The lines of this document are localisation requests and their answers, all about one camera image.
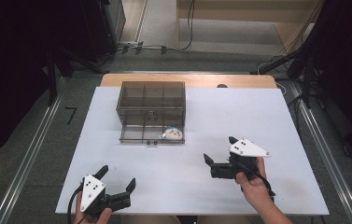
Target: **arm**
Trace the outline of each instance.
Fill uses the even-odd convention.
[[[80,211],[80,201],[82,200],[82,192],[77,194],[77,205],[76,205],[76,218],[74,220],[74,224],[90,224],[94,223],[94,218],[91,216],[86,216],[83,212]],[[96,224],[106,224],[111,216],[112,210],[110,208],[106,208]]]
[[[266,178],[263,158],[257,158],[260,174]],[[268,189],[259,178],[248,181],[242,172],[236,175],[236,182],[243,188],[247,201],[260,214],[266,224],[288,224],[291,221],[278,209],[269,197]]]

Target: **metal frame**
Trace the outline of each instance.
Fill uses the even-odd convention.
[[[135,36],[133,41],[120,41],[121,45],[138,44],[140,41],[141,30],[143,27],[144,19],[146,17],[146,12],[148,8],[148,0],[144,1],[144,5],[141,11],[140,20],[138,21],[137,30],[135,31]]]
[[[21,190],[24,183],[29,175],[31,168],[35,162],[35,158],[41,148],[42,142],[48,132],[49,126],[56,114],[59,104],[63,98],[63,93],[65,90],[66,82],[64,77],[60,78],[58,95],[55,98],[52,106],[47,108],[44,118],[39,124],[38,130],[35,133],[33,141],[31,142],[22,162],[19,167],[18,172],[15,174],[10,185],[7,187],[7,191],[0,205],[0,223],[7,223],[7,220],[12,213],[13,207],[21,194]]]
[[[298,85],[294,82],[291,83],[292,92],[294,96],[299,96],[302,91]],[[344,175],[336,162],[335,158],[332,156],[331,148],[325,140],[325,136],[318,127],[315,116],[311,109],[308,109],[305,104],[301,105],[301,110],[303,117],[307,123],[310,133],[312,134],[315,143],[317,145],[318,152],[321,155],[322,160],[327,168],[327,171],[331,177],[332,183],[335,186],[335,189],[339,195],[347,216],[352,223],[352,192],[348,186]]]

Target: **white table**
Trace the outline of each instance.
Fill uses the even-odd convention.
[[[271,153],[266,171],[284,213],[329,213],[280,90],[187,88],[185,145],[155,147],[120,143],[119,92],[97,88],[56,213],[66,213],[85,174],[108,165],[107,194],[125,191],[136,178],[132,206],[117,214],[257,214],[233,180],[212,178],[204,163],[204,153],[226,162],[228,136],[246,137]]]

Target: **cable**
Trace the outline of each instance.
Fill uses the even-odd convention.
[[[71,207],[73,206],[73,201],[74,198],[77,196],[78,191],[74,191],[73,195],[71,196],[70,202],[68,203],[68,209],[67,209],[67,221],[68,224],[71,224]]]
[[[258,68],[257,68],[258,76],[260,76],[260,67],[263,66],[264,64],[268,64],[268,63],[262,63],[258,66]]]
[[[271,60],[269,60],[269,63],[270,63],[275,57],[279,57],[279,56],[280,56],[280,57],[284,57],[284,58],[288,59],[289,61],[291,60],[291,59],[287,58],[286,56],[282,56],[282,55],[279,55],[279,54],[283,54],[283,53],[286,51],[286,48],[288,48],[289,46],[291,46],[292,44],[294,44],[295,41],[297,41],[300,37],[303,36],[303,31],[305,31],[305,29],[307,29],[307,27],[309,26],[309,24],[313,21],[313,18],[317,15],[317,13],[318,13],[318,8],[319,8],[319,6],[321,5],[322,2],[323,2],[323,1],[318,1],[318,2],[316,3],[316,6],[315,6],[315,8],[313,9],[312,14],[310,15],[309,19],[307,20],[306,24],[303,26],[303,28],[301,29],[301,31],[298,33],[298,35],[297,35],[288,45],[286,45],[286,46],[283,47],[280,51],[278,51],[278,52],[276,53],[276,55],[275,55]]]
[[[278,83],[278,82],[276,82],[275,84],[278,85],[278,86],[280,86],[281,88],[283,88],[283,90],[284,90],[283,95],[286,95],[287,89],[286,89],[283,85],[281,85],[280,83]]]
[[[115,53],[110,54],[110,55],[107,55],[107,56],[106,56],[106,59],[104,60],[104,62],[98,64],[97,66],[98,66],[98,67],[103,66],[104,64],[106,64],[106,63],[108,62],[108,60],[109,60],[112,56],[115,56],[115,55],[119,54],[119,53],[122,52],[122,51],[123,51],[123,49],[118,49]]]
[[[302,100],[302,97],[299,97],[297,102],[294,103],[294,112],[295,112],[295,126],[296,126],[296,130],[297,130],[297,133],[300,136],[300,139],[301,139],[301,142],[302,142],[301,127],[300,127],[299,115],[298,115],[299,108],[301,106],[301,100]]]
[[[269,192],[269,196],[273,199],[274,196],[275,196],[275,193],[272,191],[272,187],[271,187],[271,184],[269,183],[269,181],[263,177],[261,174],[256,174],[254,172],[252,172],[250,169],[248,169],[245,165],[243,165],[242,163],[232,159],[232,158],[229,158],[230,162],[231,163],[236,163],[238,166],[242,167],[243,169],[247,170],[249,173],[251,173],[252,175],[255,175],[256,177],[258,177],[259,179],[262,180],[263,184],[265,185],[265,187],[268,189],[268,192]]]
[[[83,218],[78,222],[78,224],[80,224],[85,218],[86,218],[86,214],[85,214],[85,216],[83,216]]]
[[[320,216],[321,217],[321,221],[323,224],[327,224],[327,222],[325,221],[324,217],[323,216]]]
[[[192,40],[193,40],[193,15],[194,15],[194,12],[195,12],[195,0],[192,0],[190,2],[190,10],[188,11],[188,28],[190,29],[190,43],[188,43],[188,45],[181,50],[191,49]]]

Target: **gray carpet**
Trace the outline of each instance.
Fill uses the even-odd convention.
[[[211,71],[246,74],[246,72],[257,69],[259,64],[270,59],[268,56],[203,52],[169,51],[161,55],[161,52],[156,50],[143,50],[141,54],[135,55],[135,51],[131,50],[112,58],[102,68],[109,69],[111,72]],[[277,72],[273,71],[271,74],[283,74],[284,71],[285,67],[281,66]],[[100,85],[101,77],[101,75],[95,75],[91,71],[83,69],[76,71],[72,78],[66,80],[67,85],[59,109],[49,127],[48,134],[44,139],[8,223],[66,222],[64,215],[57,215],[54,211],[89,110],[93,91],[96,86]],[[289,102],[294,97],[289,88],[289,81],[280,81],[280,83],[288,89],[285,100]],[[46,92],[23,119],[7,144],[0,149],[0,202],[4,197],[8,184],[19,168],[19,164],[34,137],[40,120],[44,116],[48,98],[48,93]],[[333,129],[325,112],[314,101],[312,99],[312,107],[317,114],[317,121],[324,131],[336,160],[341,165],[347,182],[352,189],[352,159],[343,153],[341,138]],[[67,122],[72,111],[65,109],[67,106],[77,108],[77,112],[69,125]],[[289,111],[291,116],[295,118],[293,107]],[[331,213],[329,216],[325,216],[324,219],[327,223],[350,223],[327,169],[317,152],[316,144],[306,127],[301,113],[299,115],[303,145]],[[291,219],[295,223],[302,224],[311,223],[312,221],[311,217],[291,217]],[[322,223],[320,217],[314,217],[313,221],[314,223]],[[120,217],[113,216],[110,222],[120,223]]]

